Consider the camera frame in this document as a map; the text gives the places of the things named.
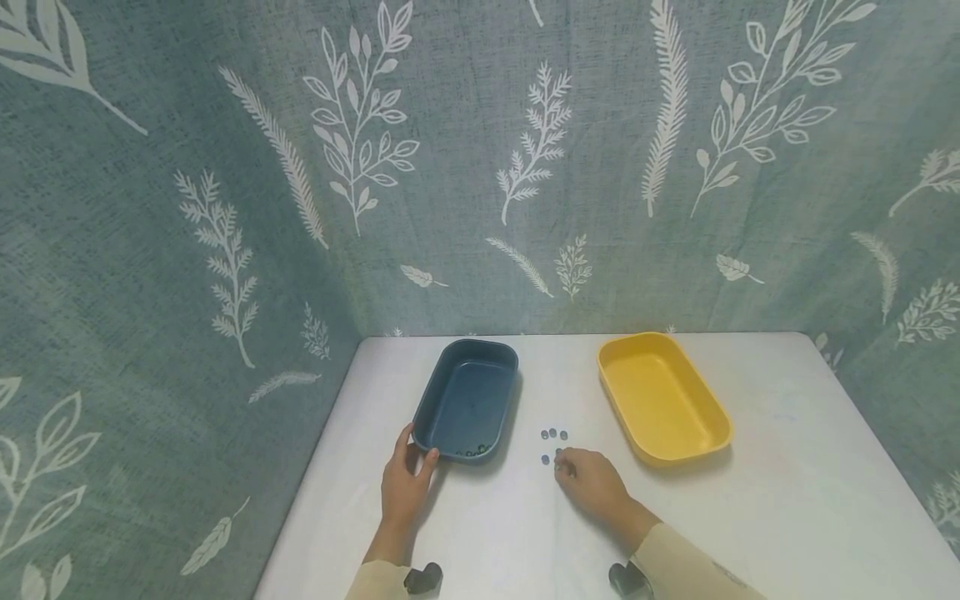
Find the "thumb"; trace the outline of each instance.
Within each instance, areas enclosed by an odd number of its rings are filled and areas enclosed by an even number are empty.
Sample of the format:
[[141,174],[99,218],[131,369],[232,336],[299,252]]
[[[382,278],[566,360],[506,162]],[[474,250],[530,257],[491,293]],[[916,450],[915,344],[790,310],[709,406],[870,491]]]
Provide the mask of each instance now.
[[421,467],[420,472],[417,473],[417,480],[422,482],[424,486],[430,485],[430,478],[433,477],[433,471],[437,468],[439,461],[440,450],[430,448],[430,451],[426,453],[426,458],[423,459],[423,467]]

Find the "curtain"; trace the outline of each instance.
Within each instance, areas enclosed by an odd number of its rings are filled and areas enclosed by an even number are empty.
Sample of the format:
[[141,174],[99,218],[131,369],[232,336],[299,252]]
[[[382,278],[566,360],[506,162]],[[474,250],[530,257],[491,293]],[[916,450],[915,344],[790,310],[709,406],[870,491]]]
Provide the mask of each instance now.
[[251,596],[371,335],[802,331],[960,552],[958,26],[0,1],[0,589]]

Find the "white branch print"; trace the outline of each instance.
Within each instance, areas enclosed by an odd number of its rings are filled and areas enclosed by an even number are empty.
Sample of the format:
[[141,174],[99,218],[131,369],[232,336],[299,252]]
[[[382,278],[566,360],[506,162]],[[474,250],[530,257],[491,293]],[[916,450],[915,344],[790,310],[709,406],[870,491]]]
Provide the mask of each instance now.
[[843,349],[840,348],[835,352],[827,351],[829,336],[827,336],[826,333],[821,333],[818,335],[813,344],[818,350],[820,350],[820,355],[824,357],[824,361],[829,365],[833,372],[837,372],[837,367],[840,365],[840,359],[843,358]]
[[910,301],[897,322],[900,333],[897,346],[902,342],[915,343],[918,335],[925,342],[932,342],[933,338],[946,340],[947,336],[956,333],[947,321],[956,321],[957,312],[960,312],[960,290],[956,283],[944,285],[941,279],[937,279],[929,290],[921,288],[920,295]]
[[920,167],[920,183],[900,196],[900,199],[890,207],[889,216],[893,217],[903,203],[925,187],[932,187],[938,192],[960,194],[960,150],[950,153],[945,150],[934,150],[926,155],[924,164]]
[[520,144],[527,158],[514,150],[510,157],[510,170],[500,169],[496,172],[497,183],[505,195],[503,210],[500,211],[503,225],[507,225],[507,208],[511,201],[533,198],[540,192],[540,188],[533,183],[553,177],[549,169],[537,168],[540,159],[556,160],[564,156],[564,149],[559,144],[566,135],[563,126],[572,115],[570,108],[564,106],[564,96],[568,91],[570,77],[566,71],[554,79],[550,67],[542,62],[537,71],[537,83],[530,85],[529,97],[533,106],[527,109],[527,121],[537,132],[536,139],[530,133],[523,132]]
[[[16,381],[11,394],[16,392],[20,378]],[[42,475],[70,468],[79,463],[100,439],[100,433],[84,433],[67,440],[80,421],[83,398],[80,392],[67,396],[51,408],[34,435],[36,450],[34,460],[28,468],[20,464],[20,448],[13,439],[0,435],[0,490],[7,497],[10,511],[3,516],[0,526],[0,561],[23,544],[39,538],[57,525],[64,522],[84,500],[86,486],[79,486],[61,494],[48,502],[27,522],[19,537],[11,537],[14,524],[23,501],[34,482]]]
[[403,272],[404,275],[407,276],[408,279],[410,279],[420,287],[430,287],[431,285],[439,285],[440,287],[450,287],[445,283],[440,283],[439,281],[434,279],[433,276],[430,275],[429,273],[425,271],[421,271],[420,269],[417,269],[415,267],[411,267],[410,265],[400,265],[400,270]]
[[287,138],[287,132],[283,130],[270,111],[263,106],[253,90],[233,71],[222,66],[220,67],[220,75],[227,80],[230,91],[240,99],[243,108],[253,117],[253,122],[267,136],[270,145],[279,155],[280,166],[283,167],[283,173],[287,177],[290,192],[294,196],[294,202],[297,203],[297,211],[300,212],[300,218],[303,220],[307,233],[314,240],[320,242],[325,249],[330,250],[326,240],[324,240],[324,225],[320,222],[320,213],[317,212],[317,206],[313,202],[313,190],[310,189],[310,181],[306,178],[303,161],[300,160],[297,148]]
[[769,41],[762,23],[747,23],[747,41],[759,55],[759,68],[755,69],[748,60],[727,68],[731,80],[739,85],[739,90],[744,90],[736,94],[726,78],[720,80],[723,103],[713,113],[710,124],[710,138],[716,152],[711,156],[704,149],[697,150],[697,162],[704,170],[704,179],[690,212],[691,218],[704,194],[717,187],[733,185],[740,179],[733,174],[737,161],[730,161],[730,155],[743,150],[760,164],[776,160],[774,151],[764,145],[765,140],[781,133],[789,144],[805,144],[810,139],[806,128],[827,120],[836,112],[836,108],[824,106],[803,110],[805,94],[796,96],[783,108],[770,102],[778,99],[780,91],[794,79],[806,78],[814,86],[839,82],[840,71],[831,65],[847,55],[855,44],[842,43],[828,48],[824,36],[836,25],[859,21],[876,8],[876,4],[861,3],[861,0],[822,0],[816,21],[808,25],[804,41],[801,25],[813,13],[816,1],[787,0],[783,20]]
[[253,404],[267,394],[275,392],[286,385],[310,385],[311,383],[319,380],[321,376],[322,375],[319,373],[312,372],[282,372],[279,375],[275,375],[270,379],[267,379],[263,384],[261,384],[259,388],[250,394],[250,400],[248,400],[247,403]]
[[850,236],[857,242],[860,242],[876,259],[876,265],[880,269],[880,280],[883,284],[883,298],[880,302],[880,313],[883,315],[883,323],[886,324],[887,315],[890,314],[894,297],[897,295],[897,283],[900,280],[900,265],[897,264],[897,259],[894,257],[894,254],[890,252],[890,249],[887,248],[887,245],[875,235],[864,231],[854,231]]
[[926,511],[944,540],[960,547],[960,471],[954,471],[946,484],[933,484],[933,493],[926,497]]
[[246,310],[242,309],[242,306],[250,300],[253,288],[256,287],[256,277],[240,277],[240,272],[250,264],[253,251],[241,246],[243,231],[236,226],[236,208],[233,204],[225,206],[220,202],[220,183],[213,178],[213,173],[204,171],[200,193],[194,182],[180,171],[174,175],[174,179],[177,189],[184,197],[180,210],[187,221],[198,226],[194,231],[197,241],[222,254],[214,254],[206,260],[210,271],[226,279],[229,285],[229,288],[220,283],[211,286],[213,295],[221,303],[221,314],[213,318],[213,328],[221,335],[237,341],[244,364],[253,369],[243,336],[253,325],[259,306],[256,302]]
[[763,283],[763,281],[750,275],[750,265],[723,254],[717,254],[717,269],[722,276],[727,278],[727,281],[737,281],[740,278],[749,277],[757,283]]
[[[93,88],[87,70],[84,34],[61,0],[37,0],[33,15],[28,14],[26,0],[11,0],[8,6],[6,9],[0,5],[0,51],[22,58],[0,55],[0,64],[43,84],[62,85],[87,93],[124,123],[147,134],[147,130]],[[38,35],[31,29],[34,20]],[[63,39],[61,29],[66,34]],[[64,45],[68,55],[63,53]],[[39,62],[24,60],[26,58]]]
[[654,204],[666,180],[666,167],[684,124],[686,106],[686,50],[680,43],[680,26],[667,0],[653,0],[650,22],[654,24],[657,61],[663,81],[663,103],[657,115],[657,133],[650,143],[650,157],[643,170],[640,191],[647,202],[647,216],[654,216]]
[[303,331],[300,332],[301,338],[306,340],[303,347],[314,356],[320,357],[321,360],[329,359],[330,343],[326,331],[326,322],[314,318],[313,311],[308,303],[305,305],[303,313]]
[[581,235],[573,240],[573,246],[560,248],[560,258],[554,258],[553,262],[557,265],[557,276],[560,278],[561,287],[570,295],[570,301],[580,291],[580,286],[587,283],[587,279],[593,275],[593,267],[587,264],[587,258],[584,256],[584,247],[587,245],[587,235]]
[[196,573],[202,566],[209,563],[213,557],[227,545],[227,542],[230,540],[230,529],[233,525],[233,520],[237,518],[245,508],[247,508],[247,503],[250,502],[250,497],[247,496],[247,499],[244,501],[243,506],[233,514],[233,516],[225,516],[220,519],[220,522],[217,523],[216,527],[213,528],[213,531],[210,532],[210,535],[206,537],[203,543],[193,551],[193,555],[190,557],[190,560],[186,562],[183,568],[180,570],[180,575],[190,575]]
[[514,260],[514,262],[517,264],[517,266],[520,268],[520,270],[527,275],[527,278],[530,279],[531,283],[534,284],[534,287],[536,287],[538,290],[540,290],[550,298],[553,298],[553,294],[551,294],[550,290],[548,290],[546,287],[546,281],[544,281],[543,277],[540,276],[540,272],[537,271],[537,268],[534,267],[534,263],[530,262],[529,258],[524,256],[520,252],[517,252],[515,248],[508,245],[503,240],[497,239],[495,237],[488,237],[487,243],[493,246],[494,248],[501,250],[508,256],[510,256]]
[[540,18],[540,11],[537,10],[537,0],[530,0],[530,10],[534,12],[534,18],[537,24],[543,27],[543,19]]
[[321,39],[330,71],[330,85],[316,77],[303,78],[310,91],[330,107],[317,108],[311,113],[316,122],[313,131],[324,141],[326,163],[340,178],[331,181],[330,188],[347,199],[358,237],[360,215],[373,210],[380,202],[371,195],[367,180],[383,187],[393,187],[397,185],[396,179],[384,173],[388,164],[405,173],[415,170],[407,158],[420,147],[418,141],[405,139],[394,144],[390,132],[384,131],[374,152],[372,139],[363,136],[364,128],[374,118],[386,125],[407,120],[406,113],[393,108],[400,99],[400,90],[381,91],[373,84],[378,76],[396,69],[396,59],[388,58],[388,55],[402,52],[413,40],[403,33],[410,24],[413,9],[413,3],[408,2],[391,17],[387,6],[380,3],[376,21],[381,50],[376,56],[372,53],[370,38],[366,34],[360,37],[356,28],[350,26],[349,50],[356,64],[359,85],[347,77],[347,53],[337,54],[333,37],[326,27],[321,29]]
[[33,563],[28,563],[23,569],[23,579],[20,582],[20,600],[46,600],[47,589],[50,590],[50,600],[57,600],[70,581],[72,573],[73,565],[68,554],[57,561],[50,576],[50,585],[47,586],[40,569]]

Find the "right hand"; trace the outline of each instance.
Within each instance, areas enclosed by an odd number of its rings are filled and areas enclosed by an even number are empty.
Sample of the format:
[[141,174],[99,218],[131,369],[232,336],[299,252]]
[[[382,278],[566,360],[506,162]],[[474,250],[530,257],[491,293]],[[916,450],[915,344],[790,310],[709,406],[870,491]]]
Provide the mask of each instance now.
[[631,552],[660,520],[627,493],[616,468],[599,452],[567,448],[555,459],[554,476],[567,497],[610,528]]

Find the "white table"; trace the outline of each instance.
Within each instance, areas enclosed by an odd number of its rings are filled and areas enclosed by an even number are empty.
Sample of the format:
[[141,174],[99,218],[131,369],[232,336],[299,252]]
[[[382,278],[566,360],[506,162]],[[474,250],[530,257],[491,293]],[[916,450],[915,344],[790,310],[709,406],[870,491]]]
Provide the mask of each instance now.
[[[540,462],[593,448],[631,494],[771,600],[939,599],[960,564],[810,341],[800,334],[679,334],[733,420],[732,448],[681,470],[640,463],[601,390],[611,337],[489,338],[516,350],[508,437],[482,468],[445,465],[413,565],[444,570],[440,598],[615,598],[627,557],[568,504]],[[357,350],[256,597],[336,600],[379,519],[379,483],[441,350],[457,338],[377,338]]]

